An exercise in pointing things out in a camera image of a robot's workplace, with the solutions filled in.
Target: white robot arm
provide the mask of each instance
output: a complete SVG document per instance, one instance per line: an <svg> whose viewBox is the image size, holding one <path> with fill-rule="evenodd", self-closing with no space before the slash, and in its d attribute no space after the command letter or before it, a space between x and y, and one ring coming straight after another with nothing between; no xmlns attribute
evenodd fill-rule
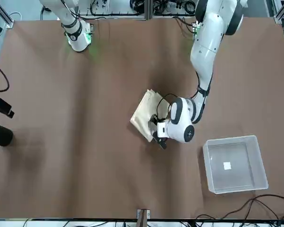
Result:
<svg viewBox="0 0 284 227"><path fill-rule="evenodd" d="M40 0L61 21L69 44L74 51L81 52L91 43L90 23L79 20L74 8L79 0Z"/></svg>
<svg viewBox="0 0 284 227"><path fill-rule="evenodd" d="M196 70L199 85L194 97L176 98L171 105L170 119L162 122L151 119L157 125L157 131L152 132L153 137L162 147L164 144L161 144L161 138L172 138L183 143L193 138L193 124L200 121L209 94L216 53L224 34L232 35L240 27L246 2L247 0L198 1L195 16L201 22L201 27L195 37L190 60Z"/></svg>

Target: brown tabletop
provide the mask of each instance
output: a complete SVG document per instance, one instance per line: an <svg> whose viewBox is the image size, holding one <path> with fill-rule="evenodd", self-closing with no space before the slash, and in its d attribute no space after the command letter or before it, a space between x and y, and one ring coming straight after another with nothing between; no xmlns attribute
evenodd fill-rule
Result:
<svg viewBox="0 0 284 227"><path fill-rule="evenodd" d="M0 218L135 218L139 208L152 218L220 217L257 194L284 196L284 35L271 18L245 18L223 39L191 143L162 150L129 123L146 89L195 92L191 45L174 19L95 22L82 53L59 21L16 22L0 56L10 80L0 97L15 112L0 114L15 134L0 147ZM203 144L242 135L257 136L269 189L209 192ZM284 201L262 201L284 214ZM273 218L258 204L250 217Z"/></svg>

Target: beige towel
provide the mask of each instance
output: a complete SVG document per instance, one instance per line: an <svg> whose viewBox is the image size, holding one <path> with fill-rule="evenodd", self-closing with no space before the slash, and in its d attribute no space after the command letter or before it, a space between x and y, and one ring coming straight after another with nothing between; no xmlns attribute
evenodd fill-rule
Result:
<svg viewBox="0 0 284 227"><path fill-rule="evenodd" d="M153 90L147 90L130 120L148 142L151 142L152 140L148 122L151 116L157 113L157 106L161 99L162 96L159 93L156 93ZM159 118L167 116L168 107L169 103L163 99L158 107Z"/></svg>

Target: transparent plastic box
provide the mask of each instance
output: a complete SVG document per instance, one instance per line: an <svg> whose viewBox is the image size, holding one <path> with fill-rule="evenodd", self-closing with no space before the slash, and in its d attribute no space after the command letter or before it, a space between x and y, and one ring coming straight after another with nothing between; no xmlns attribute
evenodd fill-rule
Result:
<svg viewBox="0 0 284 227"><path fill-rule="evenodd" d="M211 192L222 194L268 188L256 136L208 140L203 154Z"/></svg>

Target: black cylinder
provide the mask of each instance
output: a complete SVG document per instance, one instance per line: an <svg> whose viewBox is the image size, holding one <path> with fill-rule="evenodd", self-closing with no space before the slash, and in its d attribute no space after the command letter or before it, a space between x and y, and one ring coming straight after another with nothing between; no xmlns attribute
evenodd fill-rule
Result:
<svg viewBox="0 0 284 227"><path fill-rule="evenodd" d="M13 139L13 132L0 126L0 146L7 146Z"/></svg>

